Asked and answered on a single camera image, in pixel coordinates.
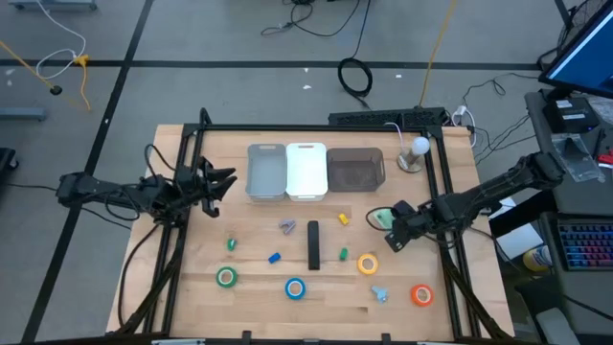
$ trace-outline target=colorful keyboard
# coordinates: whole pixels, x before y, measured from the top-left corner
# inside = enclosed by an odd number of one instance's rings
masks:
[[[569,270],[613,269],[613,222],[560,220],[557,230]]]

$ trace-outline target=gray plastic bin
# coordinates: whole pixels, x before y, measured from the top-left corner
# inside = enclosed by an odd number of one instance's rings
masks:
[[[247,150],[247,187],[254,201],[279,201],[285,197],[287,158],[283,144],[254,144]]]

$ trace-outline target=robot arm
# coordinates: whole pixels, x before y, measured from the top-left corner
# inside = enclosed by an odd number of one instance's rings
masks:
[[[103,202],[104,204],[150,214],[156,222],[173,224],[186,209],[201,201],[202,211],[212,218],[219,216],[215,200],[221,200],[237,180],[234,168],[214,169],[200,157],[196,169],[176,168],[175,178],[166,179],[158,174],[141,178],[139,183],[121,185],[100,181],[85,172],[63,175],[56,196],[60,204],[71,206],[76,202]]]
[[[405,201],[392,209],[396,218],[385,241],[398,252],[410,240],[425,234],[462,231],[486,207],[497,205],[505,197],[526,188],[549,190],[562,182],[564,170],[550,153],[532,153],[521,157],[507,172],[463,193],[441,195],[414,210]]]

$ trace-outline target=gray floor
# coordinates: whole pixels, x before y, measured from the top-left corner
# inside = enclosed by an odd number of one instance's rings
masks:
[[[123,59],[144,0],[99,1],[96,12],[53,12],[88,39],[92,59]],[[331,32],[353,1],[315,4],[305,26]],[[448,1],[374,0],[358,58],[378,61],[428,60]],[[261,37],[260,30],[287,21],[280,1],[156,0],[136,58],[141,60],[329,60],[352,53],[365,4],[333,38],[298,30]],[[556,45],[561,19],[552,1],[463,0],[459,2],[437,61],[532,63]],[[55,27],[41,12],[0,5],[2,39],[24,58],[42,58],[79,41]],[[1,58],[8,58],[0,53]],[[7,76],[6,71],[14,69]],[[84,113],[54,98],[21,67],[0,67],[0,106],[42,106],[49,118],[38,123],[0,123],[0,147],[18,150],[21,166],[12,182],[56,186],[63,173],[81,171],[100,125],[119,68],[89,69],[87,94],[93,111]],[[426,106],[453,111],[471,84],[508,71],[435,70]],[[349,79],[360,82],[360,77]],[[424,71],[375,69],[368,102],[372,108],[412,107],[419,101]],[[536,76],[536,73],[520,72]],[[71,68],[55,82],[79,101],[81,70]],[[488,87],[468,98],[477,126],[496,135],[525,115],[523,95],[541,85],[504,77],[505,97]],[[325,124],[328,114],[361,110],[336,79],[335,69],[309,68],[132,68],[102,149],[96,176],[133,181],[145,170],[143,146],[159,124],[195,122],[205,106],[215,123]],[[532,134],[530,123],[510,141]],[[475,148],[478,153],[483,145]],[[537,150],[529,140],[494,153],[479,167],[482,179]],[[21,337],[44,278],[67,210],[53,193],[6,188],[0,199],[0,343]],[[38,340],[102,334],[117,285],[128,234],[81,214],[43,319]]]

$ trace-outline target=cable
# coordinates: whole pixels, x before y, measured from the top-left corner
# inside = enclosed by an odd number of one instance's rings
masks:
[[[293,2],[295,5],[306,5],[306,4],[309,4],[309,3],[313,2],[313,1],[314,1],[314,0],[293,0],[292,2]],[[289,5],[289,4],[291,4],[292,2],[287,2],[287,3],[286,3],[284,0],[282,0],[282,3],[283,3],[284,5]],[[310,17],[312,14],[313,14],[313,7],[311,6],[311,7],[309,8],[309,12],[308,12],[308,14],[307,14],[307,15],[305,15],[304,17],[302,17],[302,18],[300,18],[300,19],[296,20],[295,22],[296,22],[296,23],[300,23],[300,22],[302,22],[302,21],[305,21],[305,20],[307,20],[307,19],[308,19],[308,18],[309,18],[309,17]],[[286,32],[286,31],[288,31],[289,29],[291,29],[293,26],[294,26],[294,24],[292,24],[291,22],[287,22],[287,23],[285,23],[285,24],[283,24],[283,25],[279,24],[279,26],[276,26],[276,27],[268,27],[268,28],[264,28],[264,29],[263,29],[263,30],[260,32],[260,35],[262,35],[262,36],[268,36],[268,35],[273,35],[273,34],[278,34],[278,33],[284,33],[284,32]]]
[[[512,146],[512,145],[515,145],[515,144],[517,144],[517,143],[521,143],[521,142],[524,142],[524,141],[526,141],[526,140],[530,140],[530,139],[534,138],[535,136],[536,136],[536,135],[531,135],[531,136],[526,137],[526,138],[522,138],[522,139],[519,139],[519,140],[515,140],[514,142],[511,142],[511,143],[506,144],[506,145],[505,145],[504,147],[502,147],[502,148],[498,148],[498,147],[496,147],[496,148],[494,148],[494,149],[493,149],[491,152],[489,152],[488,154],[486,154],[486,156],[484,156],[483,158],[479,159],[479,161],[477,162],[477,164],[476,164],[476,165],[479,165],[479,163],[481,163],[481,161],[483,161],[483,160],[487,159],[487,158],[488,158],[488,157],[489,157],[489,156],[490,156],[492,153],[494,153],[495,151],[498,151],[498,150],[504,150],[504,149],[506,149],[506,148],[508,148],[508,147],[510,147],[510,146]]]
[[[538,79],[538,77],[524,76],[524,75],[520,75],[520,74],[517,74],[517,73],[514,73],[514,72],[508,72],[508,73],[505,73],[505,74],[501,74],[501,75],[496,76],[496,77],[494,77],[494,78],[492,78],[490,80],[486,80],[486,81],[484,81],[484,82],[482,82],[480,84],[470,85],[468,87],[467,91],[462,96],[462,101],[464,102],[464,105],[466,105],[466,107],[468,107],[468,102],[466,101],[466,97],[468,97],[468,94],[470,93],[470,91],[473,88],[480,88],[480,87],[483,87],[483,86],[485,86],[485,85],[487,85],[489,83],[491,83],[491,85],[492,85],[492,87],[494,89],[494,92],[498,96],[501,96],[501,97],[505,96],[507,94],[507,90],[500,84],[500,82],[498,82],[498,79],[506,77],[506,76],[515,76],[515,77],[518,77],[518,78],[531,79],[531,80],[537,80]]]
[[[109,222],[109,223],[111,223],[111,224],[115,224],[115,225],[117,225],[117,226],[123,227],[124,229],[130,230],[130,231],[132,230],[132,229],[131,229],[129,226],[127,226],[127,225],[123,225],[123,224],[121,224],[121,223],[119,223],[119,222],[117,222],[117,221],[114,221],[114,220],[111,220],[111,219],[109,219],[109,218],[106,218],[105,216],[103,216],[103,215],[101,215],[101,214],[99,214],[99,213],[97,213],[97,212],[95,212],[95,211],[92,211],[92,210],[90,210],[90,209],[88,209],[88,208],[81,207],[81,210],[83,210],[83,211],[85,211],[85,212],[89,212],[90,214],[92,214],[92,215],[94,215],[94,216],[96,216],[96,217],[98,217],[98,218],[100,218],[100,219],[102,219],[102,220],[104,220],[104,221],[108,221],[108,222]]]
[[[57,192],[57,189],[55,189],[55,188],[48,187],[48,186],[42,186],[42,185],[22,185],[22,184],[16,184],[16,183],[3,183],[2,185],[9,186],[9,187],[16,187],[16,188],[44,189],[44,190],[47,190],[47,191]],[[111,224],[115,224],[117,226],[123,227],[124,229],[131,230],[128,226],[123,225],[121,223],[118,223],[117,221],[113,221],[113,220],[111,220],[109,218],[106,218],[103,215],[101,215],[101,214],[99,214],[99,213],[97,213],[95,211],[92,211],[92,210],[90,210],[88,208],[81,207],[81,210],[83,210],[85,212],[89,212],[90,214],[92,214],[94,216],[97,216],[98,218],[100,218],[102,220],[108,221]]]
[[[425,93],[428,89],[428,79],[430,78],[430,70],[432,70],[432,63],[434,62],[434,57],[439,50],[439,46],[441,45],[441,41],[443,40],[443,35],[447,31],[447,27],[449,26],[449,20],[451,19],[451,15],[453,14],[453,10],[455,9],[457,2],[457,0],[451,0],[451,3],[449,4],[447,16],[444,19],[443,26],[441,27],[441,31],[439,32],[439,37],[437,37],[437,43],[434,45],[432,55],[430,56],[430,60],[428,61],[428,69],[425,71],[425,78],[423,79],[423,88],[421,90],[420,106],[423,104],[423,99],[425,98]]]
[[[359,6],[359,4],[360,4],[360,0],[357,0],[355,9],[357,9],[357,6]],[[355,46],[355,51],[353,52],[352,56],[341,60],[341,62],[338,64],[337,75],[338,75],[338,80],[340,81],[341,86],[343,86],[343,89],[345,90],[345,92],[347,92],[352,97],[354,97],[356,100],[358,100],[362,104],[363,107],[368,108],[369,110],[372,110],[371,107],[368,105],[368,103],[364,101],[364,98],[368,96],[369,93],[371,93],[371,89],[373,88],[373,72],[371,72],[371,69],[366,65],[366,63],[355,58],[355,56],[357,55],[357,52],[360,50],[360,45],[362,43],[362,35],[364,34],[364,28],[366,27],[366,19],[368,18],[368,12],[370,8],[371,8],[371,0],[368,0],[368,3],[366,5],[366,11],[364,12],[364,20],[362,21],[362,29],[360,29],[360,36],[357,39],[357,45]],[[343,68],[348,63],[356,64],[366,75],[366,78],[368,79],[368,81],[366,84],[366,88],[364,90],[352,89],[345,82],[345,79],[343,78]]]
[[[514,123],[511,126],[508,126],[505,130],[502,131],[502,133],[498,134],[498,136],[496,136],[492,141],[489,140],[489,133],[485,129],[479,128],[479,127],[475,127],[475,129],[482,130],[486,134],[486,137],[487,137],[487,140],[488,140],[488,145],[481,152],[475,154],[475,158],[478,157],[479,155],[483,154],[487,149],[494,150],[496,148],[496,145],[500,145],[505,139],[507,139],[508,135],[511,132],[513,132],[514,130],[520,128],[523,124],[525,124],[528,121],[529,118],[530,117],[528,115],[525,115],[525,116],[521,117],[516,123]],[[500,139],[500,137],[502,137],[503,135],[507,135],[507,136],[505,136],[503,138],[503,140],[501,140],[500,142],[496,143],[496,141],[498,141],[498,139]]]
[[[162,163],[164,163],[164,165],[170,169],[171,171],[174,172],[174,168],[169,164],[169,162],[166,160],[166,158],[164,158],[164,156],[162,155],[162,153],[160,152],[160,150],[153,144],[147,144],[145,146],[145,162],[147,162],[147,167],[149,168],[149,170],[151,171],[151,174],[155,174],[153,172],[153,169],[151,168],[151,163],[149,162],[149,156],[148,156],[148,149],[153,149],[155,151],[155,153],[157,153],[158,157],[160,157],[160,159],[162,160]]]
[[[315,33],[312,30],[303,28],[302,26],[300,26],[298,23],[301,23],[307,19],[309,19],[311,17],[311,15],[313,14],[313,5],[312,3],[314,2],[314,0],[292,0],[291,2],[285,2],[284,0],[282,0],[282,3],[284,5],[289,5],[289,4],[294,4],[294,6],[291,8],[291,12],[289,14],[289,21],[283,25],[279,25],[276,27],[268,27],[268,28],[264,28],[264,30],[262,30],[260,32],[260,35],[263,36],[268,36],[268,35],[273,35],[273,34],[278,34],[278,33],[284,33],[288,30],[290,30],[293,27],[296,27],[302,31],[304,31],[305,33],[311,34],[311,35],[316,35],[319,37],[332,37],[335,35],[338,35],[338,33],[340,33],[341,31],[343,31],[343,29],[345,29],[345,27],[347,26],[347,24],[349,23],[350,20],[352,20],[353,15],[355,14],[355,11],[357,11],[357,8],[360,5],[361,0],[356,0],[355,1],[355,6],[353,7],[352,12],[350,13],[350,15],[347,17],[347,20],[345,20],[345,22],[343,23],[343,25],[336,31],[334,31],[331,34],[321,34],[321,33]],[[299,7],[304,6],[308,8],[308,13],[299,18],[299,19],[294,19],[294,12],[296,11],[296,9],[298,9]]]
[[[21,63],[22,66],[24,66],[28,71],[30,71],[37,79],[39,79],[42,83],[44,83],[48,88],[49,91],[51,92],[52,95],[54,96],[60,96],[61,98],[64,99],[64,101],[66,101],[69,105],[81,109],[81,105],[73,100],[72,98],[63,95],[62,94],[62,88],[59,87],[59,85],[53,85],[52,83],[50,83],[48,80],[44,80],[43,78],[41,78],[36,71],[34,70],[34,68],[32,68],[26,61],[24,61],[23,58],[21,58],[18,54],[16,54],[6,43],[4,43],[3,41],[0,40],[0,47],[2,47],[5,51],[7,51],[7,53],[9,53],[9,55],[16,59],[17,61],[19,61],[19,63]]]
[[[155,230],[157,230],[159,226],[160,224],[155,224],[155,226],[153,226],[153,228],[149,230],[149,232],[140,241],[138,241],[138,243],[136,243],[130,254],[127,256],[127,259],[125,259],[124,269],[122,269],[122,277],[119,283],[119,297],[117,299],[117,318],[121,327],[124,326],[124,318],[122,317],[122,314],[124,304],[125,274],[127,273],[127,268],[129,267],[130,262],[132,261],[132,258],[134,257],[134,254],[136,254],[138,248],[140,248],[141,245],[143,245],[143,243],[145,243],[148,238],[153,235],[153,233],[155,232]]]
[[[44,190],[48,190],[52,192],[57,192],[57,189],[48,187],[48,186],[43,186],[43,185],[23,185],[23,184],[16,184],[16,183],[3,183],[2,185],[9,186],[9,187],[17,187],[17,188],[44,189]]]
[[[48,56],[44,57],[44,58],[43,58],[41,61],[39,61],[39,62],[36,64],[36,73],[37,73],[37,74],[38,74],[38,75],[39,75],[41,78],[43,78],[44,80],[49,80],[49,79],[53,79],[53,78],[55,78],[55,77],[59,76],[60,74],[64,73],[64,72],[65,72],[65,71],[68,69],[68,67],[70,67],[70,66],[73,64],[73,62],[74,62],[74,60],[75,60],[76,58],[79,58],[80,56],[82,56],[82,55],[83,55],[83,53],[85,53],[85,46],[87,45],[87,40],[86,40],[86,39],[85,39],[85,37],[83,37],[81,34],[78,34],[78,33],[74,32],[74,31],[72,31],[72,30],[70,30],[70,29],[66,28],[65,26],[61,25],[60,23],[58,23],[58,22],[57,22],[57,21],[56,21],[56,20],[55,20],[55,19],[54,19],[54,18],[53,18],[53,17],[52,17],[52,16],[51,16],[51,15],[50,15],[48,12],[47,12],[47,10],[45,10],[45,8],[42,6],[42,3],[40,2],[40,0],[36,0],[36,3],[38,4],[38,6],[39,6],[39,7],[40,7],[40,9],[42,10],[42,12],[43,12],[43,13],[45,13],[45,15],[47,16],[47,18],[49,18],[49,20],[51,20],[51,21],[52,21],[54,24],[58,25],[58,26],[59,26],[59,27],[60,27],[62,30],[66,31],[66,32],[68,32],[68,33],[70,33],[70,34],[72,34],[72,35],[77,36],[78,38],[80,38],[80,39],[81,39],[81,41],[83,41],[83,46],[82,46],[82,48],[81,48],[81,50],[80,50],[80,53],[78,53],[78,54],[77,54],[77,53],[76,53],[74,50],[69,49],[69,48],[60,49],[60,50],[55,51],[55,52],[51,53],[50,55],[48,55]],[[64,53],[64,52],[68,52],[68,53],[72,54],[72,59],[71,59],[71,61],[70,61],[70,62],[68,62],[68,64],[67,64],[66,66],[64,66],[64,68],[62,68],[62,69],[61,69],[59,72],[55,73],[54,75],[52,75],[52,76],[50,76],[50,77],[43,77],[43,76],[40,74],[40,66],[41,66],[41,65],[42,65],[42,64],[43,64],[45,61],[47,61],[48,59],[50,59],[50,58],[52,58],[52,57],[56,56],[57,54]]]
[[[335,35],[338,35],[338,33],[340,33],[341,31],[343,31],[343,29],[345,29],[345,26],[347,26],[347,23],[349,23],[350,20],[352,20],[353,15],[355,14],[355,11],[357,11],[357,8],[360,6],[360,2],[362,0],[356,0],[355,1],[355,6],[353,7],[353,11],[352,13],[349,15],[349,17],[347,17],[347,20],[345,20],[345,23],[343,23],[343,25],[338,28],[338,30],[336,30],[335,32],[333,32],[332,34],[320,34],[320,33],[315,33],[314,31],[311,31],[309,29],[305,29],[303,27],[301,27],[300,25],[298,25],[298,23],[300,21],[295,21],[294,20],[294,11],[296,11],[296,8],[298,8],[299,6],[308,6],[310,7],[310,13],[308,14],[308,16],[310,16],[310,14],[313,12],[313,5],[311,5],[310,2],[306,3],[306,4],[295,4],[293,8],[291,8],[291,13],[289,14],[289,20],[291,22],[291,24],[293,26],[295,26],[296,28],[304,31],[305,33],[309,33],[311,35],[316,35],[316,36],[320,36],[320,37],[332,37]]]
[[[400,138],[400,148],[402,149],[402,151],[404,151],[404,139],[402,139],[402,131],[400,130],[400,127],[395,124],[395,123],[385,123],[383,125],[387,125],[387,126],[395,126],[397,131],[398,131],[398,137]]]
[[[496,239],[495,239],[495,238],[494,238],[494,237],[493,237],[491,234],[489,234],[489,233],[487,233],[487,232],[485,232],[485,231],[483,231],[483,230],[473,228],[472,226],[469,226],[469,227],[468,227],[468,229],[471,229],[471,230],[473,230],[474,232],[476,232],[476,233],[478,233],[478,234],[481,234],[481,235],[483,235],[483,236],[486,236],[486,237],[490,238],[490,239],[491,239],[491,240],[494,242],[494,245],[496,246],[496,251],[497,251],[497,252],[498,252],[498,253],[499,253],[499,254],[500,254],[502,257],[503,257],[503,259],[504,259],[504,260],[505,260],[507,263],[509,263],[509,264],[511,265],[511,267],[513,267],[515,270],[517,270],[517,271],[518,271],[520,274],[523,274],[523,275],[525,275],[526,277],[528,277],[530,280],[532,280],[532,281],[534,281],[534,282],[538,282],[538,279],[535,279],[535,277],[533,277],[533,276],[532,276],[532,275],[530,275],[530,274],[526,274],[526,273],[524,272],[524,270],[522,270],[521,268],[519,268],[519,267],[518,267],[516,264],[514,264],[514,263],[511,261],[511,259],[509,258],[509,256],[507,256],[507,253],[505,253],[505,251],[504,251],[504,250],[502,249],[502,247],[500,246],[500,243],[498,243],[498,241],[497,241],[497,240],[496,240]],[[603,311],[601,311],[601,310],[598,310],[598,309],[596,309],[596,308],[594,308],[594,307],[590,307],[590,306],[588,306],[588,305],[586,305],[586,304],[584,304],[584,303],[582,303],[582,302],[580,302],[580,301],[576,300],[575,298],[572,298],[572,297],[568,296],[567,294],[565,294],[565,293],[563,293],[563,292],[560,292],[560,291],[557,291],[557,290],[552,290],[552,289],[550,289],[550,288],[547,288],[547,287],[542,286],[541,284],[537,284],[537,286],[538,286],[538,287],[540,287],[540,288],[542,288],[543,290],[545,290],[545,291],[549,292],[549,293],[554,293],[554,294],[557,294],[557,295],[559,295],[559,296],[561,296],[561,297],[565,298],[565,299],[566,299],[566,300],[568,300],[569,302],[572,302],[572,303],[574,303],[575,305],[577,305],[577,306],[579,306],[579,307],[581,307],[581,308],[584,308],[584,309],[586,309],[586,310],[588,310],[588,311],[592,311],[593,313],[595,313],[595,314],[596,314],[596,315],[598,315],[598,316],[601,316],[601,317],[603,317],[603,318],[605,318],[605,319],[607,319],[607,320],[609,320],[609,321],[613,321],[613,316],[612,316],[612,315],[610,315],[610,314],[608,314],[608,313],[606,313],[606,312],[603,312]]]
[[[509,147],[509,146],[511,146],[511,145],[515,145],[515,144],[517,144],[517,143],[521,143],[521,142],[523,142],[523,141],[526,141],[526,140],[529,140],[529,139],[532,139],[533,137],[535,137],[535,135],[531,135],[531,136],[526,137],[526,138],[522,138],[522,139],[519,139],[519,140],[515,140],[514,142],[509,143],[509,144],[507,144],[507,145],[505,145],[504,147],[502,147],[502,148],[500,148],[500,149],[499,149],[500,145],[502,145],[502,143],[504,143],[504,141],[505,141],[505,140],[507,140],[507,138],[509,138],[509,136],[510,136],[510,135],[511,135],[511,134],[512,134],[514,131],[518,130],[518,129],[519,129],[519,128],[520,128],[520,127],[523,125],[523,124],[525,124],[525,123],[528,121],[528,117],[525,117],[524,119],[525,119],[525,120],[524,120],[524,121],[523,121],[521,124],[519,124],[518,126],[514,127],[513,129],[511,129],[511,130],[510,130],[510,131],[509,131],[509,132],[508,132],[508,133],[507,133],[507,134],[506,134],[506,135],[505,135],[505,136],[502,138],[502,140],[500,140],[500,142],[498,142],[498,144],[496,144],[496,145],[495,145],[493,148],[490,148],[490,152],[488,152],[488,154],[486,154],[485,156],[483,156],[482,158],[480,158],[480,159],[477,161],[477,163],[476,163],[475,165],[479,165],[479,164],[480,164],[482,161],[484,161],[485,159],[487,159],[487,158],[488,158],[488,157],[489,157],[489,156],[490,156],[492,153],[494,153],[494,152],[496,152],[496,151],[498,151],[498,150],[506,149],[506,148],[508,148],[508,147]],[[486,149],[487,149],[487,148],[485,148],[485,149],[484,149],[483,151],[481,151],[479,154],[475,155],[475,159],[476,159],[476,158],[477,158],[477,157],[478,157],[480,154],[484,153],[484,152],[486,151]]]
[[[450,116],[449,119],[451,120],[451,124],[455,127],[461,126],[462,118],[464,117],[465,114],[468,114],[468,117],[470,118],[470,122],[472,123],[472,127],[477,127],[477,123],[475,122],[475,117],[472,115],[470,110],[468,110],[468,108],[464,105],[458,106],[458,109],[456,109],[456,111]],[[459,123],[456,123],[456,120],[455,120],[456,116],[460,116]],[[474,148],[475,144],[477,144],[477,134],[473,132],[472,139],[470,141],[470,147]]]

